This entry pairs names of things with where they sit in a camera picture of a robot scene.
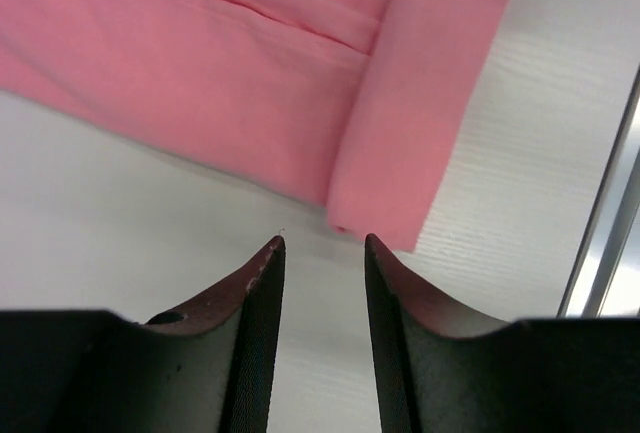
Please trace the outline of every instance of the cloth fold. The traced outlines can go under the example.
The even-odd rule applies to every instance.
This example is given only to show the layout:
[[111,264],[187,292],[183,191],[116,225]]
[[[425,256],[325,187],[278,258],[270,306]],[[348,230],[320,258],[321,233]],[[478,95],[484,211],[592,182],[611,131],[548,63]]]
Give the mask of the cloth fold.
[[411,249],[508,0],[0,0],[0,88]]

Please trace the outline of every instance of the silver metal bar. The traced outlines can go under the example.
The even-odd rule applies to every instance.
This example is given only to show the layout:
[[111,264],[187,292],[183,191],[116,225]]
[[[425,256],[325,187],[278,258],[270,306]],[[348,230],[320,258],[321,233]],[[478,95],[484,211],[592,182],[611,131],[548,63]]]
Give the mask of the silver metal bar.
[[[634,224],[640,204],[639,96],[640,69],[633,82],[558,316],[629,314],[629,301],[618,308],[613,300],[625,290],[622,279],[634,280],[632,283],[637,285],[635,278],[640,275],[640,270],[629,271],[627,268],[625,274],[616,279],[619,266],[625,263],[621,262],[623,255],[636,252],[627,245],[630,232],[637,229],[640,233],[640,224]],[[608,298],[613,285],[617,296]],[[633,312],[637,314],[640,290],[634,290],[628,293],[635,294],[632,303],[635,301]]]

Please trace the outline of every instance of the pink cloth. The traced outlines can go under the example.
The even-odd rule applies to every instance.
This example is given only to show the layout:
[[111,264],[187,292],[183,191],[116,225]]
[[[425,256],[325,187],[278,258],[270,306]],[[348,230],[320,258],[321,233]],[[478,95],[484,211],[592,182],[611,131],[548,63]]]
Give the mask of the pink cloth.
[[0,0],[0,87],[412,249],[508,0]]

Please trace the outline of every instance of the folded cloth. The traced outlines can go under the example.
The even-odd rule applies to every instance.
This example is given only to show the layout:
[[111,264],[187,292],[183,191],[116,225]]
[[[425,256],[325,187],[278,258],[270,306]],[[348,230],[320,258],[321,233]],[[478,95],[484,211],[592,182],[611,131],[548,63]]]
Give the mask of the folded cloth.
[[0,88],[412,249],[507,1],[0,0]]

